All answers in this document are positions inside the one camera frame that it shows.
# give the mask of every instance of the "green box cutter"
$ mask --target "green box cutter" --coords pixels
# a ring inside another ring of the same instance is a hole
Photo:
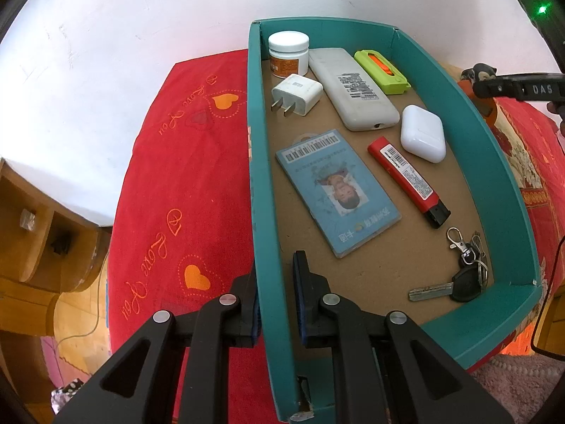
[[[377,51],[357,51],[354,58],[385,94],[402,94],[411,87],[406,77]]]

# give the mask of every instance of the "power adapter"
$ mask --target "power adapter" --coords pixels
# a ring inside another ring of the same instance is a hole
[[[284,116],[293,112],[305,116],[320,100],[323,91],[324,87],[318,81],[293,73],[273,87],[270,109],[283,107]]]

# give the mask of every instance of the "white jar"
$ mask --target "white jar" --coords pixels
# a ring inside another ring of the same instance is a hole
[[[269,36],[270,71],[279,78],[308,72],[310,38],[299,31],[279,31]]]

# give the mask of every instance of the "orange label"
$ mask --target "orange label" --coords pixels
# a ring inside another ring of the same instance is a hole
[[[298,74],[298,59],[279,59],[270,57],[270,71],[279,78],[286,78],[293,73]]]

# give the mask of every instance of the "orange heart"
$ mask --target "orange heart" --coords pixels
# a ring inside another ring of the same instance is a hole
[[[233,102],[239,100],[239,96],[235,94],[222,94],[212,98],[218,110],[227,110]]]
[[[200,274],[200,268],[196,265],[188,265],[185,268],[184,282],[187,288],[196,288],[196,290],[208,290],[210,288],[210,280]]]

